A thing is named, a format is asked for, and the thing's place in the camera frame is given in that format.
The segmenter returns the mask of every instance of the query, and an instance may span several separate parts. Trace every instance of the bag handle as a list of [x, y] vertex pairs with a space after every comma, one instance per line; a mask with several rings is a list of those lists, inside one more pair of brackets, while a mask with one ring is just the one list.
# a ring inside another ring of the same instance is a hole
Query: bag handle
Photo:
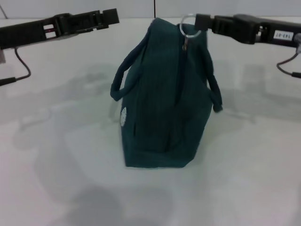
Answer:
[[[115, 101], [119, 101], [122, 97], [124, 97], [134, 86], [134, 82], [120, 89], [122, 79], [124, 76], [124, 72], [127, 71], [133, 63], [136, 61], [138, 56], [140, 55], [143, 48], [146, 46], [150, 37], [150, 29], [148, 29], [143, 40], [128, 54], [128, 56], [124, 59], [120, 67], [118, 68], [113, 83], [111, 85], [110, 95]], [[141, 76], [142, 71], [136, 74], [135, 81]]]
[[199, 45], [199, 51], [201, 54], [203, 65], [205, 66], [205, 75], [207, 77], [211, 90], [210, 98], [213, 103], [213, 110], [217, 113], [222, 110], [222, 95], [220, 88], [217, 84], [216, 78], [214, 76], [213, 62], [207, 48], [204, 48], [202, 45]]

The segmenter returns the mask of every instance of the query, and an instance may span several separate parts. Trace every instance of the label sticker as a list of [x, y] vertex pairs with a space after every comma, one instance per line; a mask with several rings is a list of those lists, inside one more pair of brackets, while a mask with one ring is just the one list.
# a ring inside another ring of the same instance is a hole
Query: label sticker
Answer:
[[120, 114], [120, 125], [124, 126], [124, 124], [126, 123], [126, 119], [127, 119], [127, 108], [123, 108]]
[[293, 32], [275, 31], [274, 39], [291, 41], [293, 40]]

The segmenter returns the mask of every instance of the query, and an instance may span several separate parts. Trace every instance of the green bag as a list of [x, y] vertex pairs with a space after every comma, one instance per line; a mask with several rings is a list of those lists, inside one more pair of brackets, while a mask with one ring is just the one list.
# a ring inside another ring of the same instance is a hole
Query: green bag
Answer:
[[[183, 28], [196, 32], [189, 24]], [[111, 97], [123, 98], [120, 124], [128, 167], [184, 167], [196, 154], [212, 105], [215, 112], [222, 110], [206, 32], [184, 42], [178, 25], [157, 18], [116, 73]]]

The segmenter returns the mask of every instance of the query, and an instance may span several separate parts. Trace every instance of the zipper pull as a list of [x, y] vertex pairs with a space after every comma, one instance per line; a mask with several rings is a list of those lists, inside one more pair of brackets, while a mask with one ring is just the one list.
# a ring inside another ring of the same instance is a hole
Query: zipper pull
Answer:
[[184, 51], [187, 50], [187, 45], [188, 45], [188, 38], [185, 38], [184, 45], [182, 46], [182, 49], [183, 49]]

